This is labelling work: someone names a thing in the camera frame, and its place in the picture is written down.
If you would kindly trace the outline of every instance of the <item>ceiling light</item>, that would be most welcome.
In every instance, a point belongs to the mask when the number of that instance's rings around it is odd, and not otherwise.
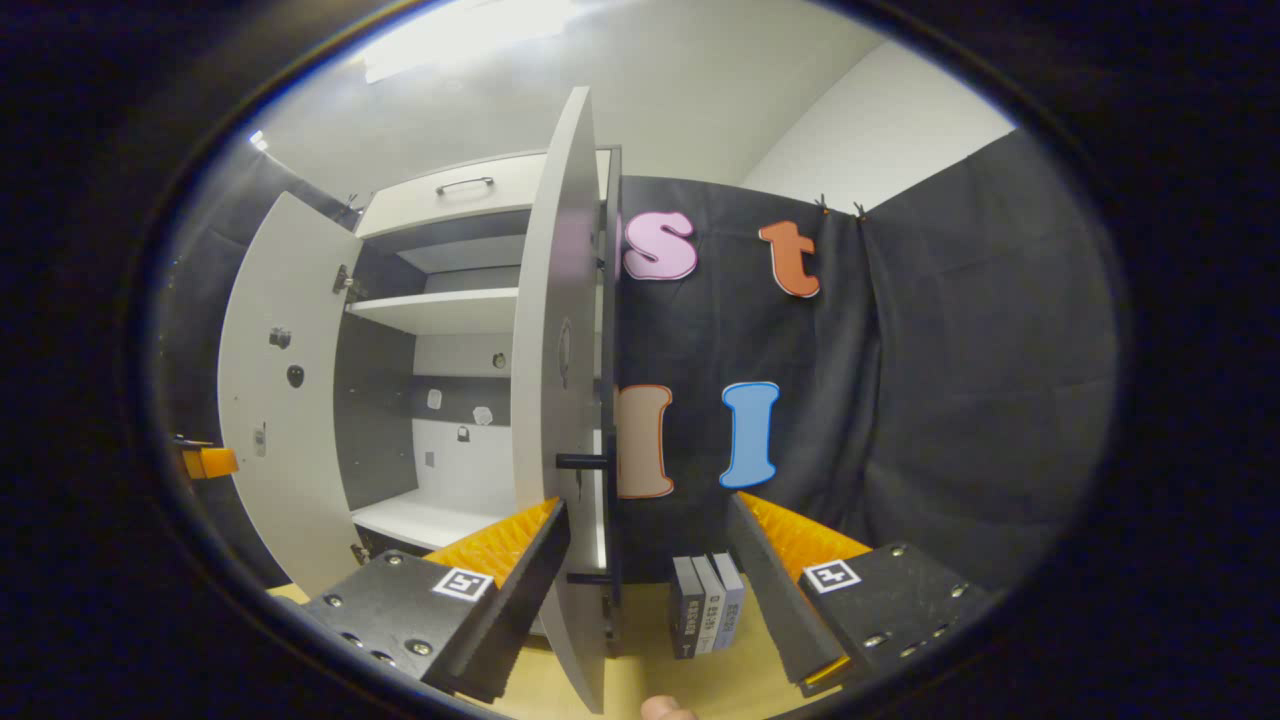
[[[372,85],[425,64],[448,64],[557,35],[570,0],[457,0],[392,28],[360,50]]]

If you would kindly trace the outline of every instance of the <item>drawer handle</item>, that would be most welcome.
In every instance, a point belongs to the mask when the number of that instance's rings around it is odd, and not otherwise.
[[[489,176],[485,176],[483,178],[471,178],[471,179],[465,179],[465,181],[458,181],[458,182],[451,182],[448,184],[442,184],[440,187],[435,188],[435,193],[436,195],[444,195],[444,188],[445,187],[453,187],[456,184],[466,184],[468,182],[484,182],[485,184],[493,184],[493,178],[490,178]]]

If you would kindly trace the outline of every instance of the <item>book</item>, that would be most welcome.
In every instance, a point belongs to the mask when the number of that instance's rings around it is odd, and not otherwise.
[[[675,573],[671,578],[668,619],[671,647],[677,660],[692,657],[698,652],[698,632],[703,621],[703,584],[689,557],[671,559]]]
[[[712,650],[724,650],[733,644],[737,620],[742,616],[742,603],[746,602],[746,587],[742,584],[742,575],[737,571],[737,565],[727,552],[717,552],[712,556],[712,560],[716,562],[721,585],[724,588],[724,605],[721,609],[721,629],[716,633],[716,644]]]
[[[724,605],[724,588],[721,587],[719,578],[716,577],[716,570],[705,555],[694,557],[694,570],[698,571],[698,580],[703,583],[703,594],[705,596],[703,598],[703,620],[698,630],[698,655],[704,655],[716,646],[721,607]]]

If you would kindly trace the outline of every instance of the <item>open cabinet door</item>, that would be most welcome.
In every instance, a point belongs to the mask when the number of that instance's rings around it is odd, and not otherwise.
[[[596,568],[595,484],[558,470],[556,455],[593,450],[595,228],[599,188],[589,88],[570,94],[547,152],[520,268],[512,338],[511,438],[516,502],[561,497],[570,515],[564,565],[543,603],[556,657],[591,712],[603,712],[604,628],[599,585],[566,574]]]
[[[236,275],[218,348],[218,414],[239,460],[236,491],[271,556],[312,597],[358,568],[338,471],[333,369],[347,295],[334,278],[342,265],[355,270],[360,246],[282,193]]]

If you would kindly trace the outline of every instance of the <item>pink letter s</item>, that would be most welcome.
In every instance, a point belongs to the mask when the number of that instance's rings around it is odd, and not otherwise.
[[[682,240],[694,234],[694,224],[682,213],[643,213],[627,223],[632,250],[622,255],[622,266],[637,281],[675,281],[694,272],[698,251]]]

